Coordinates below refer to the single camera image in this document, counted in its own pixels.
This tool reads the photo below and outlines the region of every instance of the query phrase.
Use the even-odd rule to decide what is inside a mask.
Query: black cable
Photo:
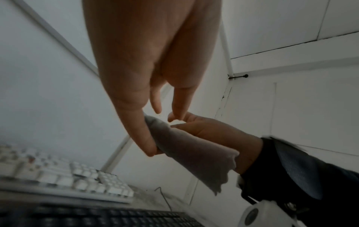
[[[164,196],[164,194],[162,193],[162,188],[161,188],[161,187],[158,187],[158,188],[156,188],[154,191],[157,191],[157,189],[160,189],[160,193],[161,193],[161,195],[163,196],[163,198],[165,199],[166,204],[167,204],[168,207],[169,207],[169,210],[172,211],[171,206],[170,206],[169,203],[167,202],[167,199],[166,199],[166,197]]]

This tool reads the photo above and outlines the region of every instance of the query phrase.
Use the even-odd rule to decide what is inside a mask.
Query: gray cloth
[[[184,166],[215,195],[221,192],[229,170],[236,168],[234,159],[238,151],[171,128],[155,117],[145,116],[145,121],[161,151]]]

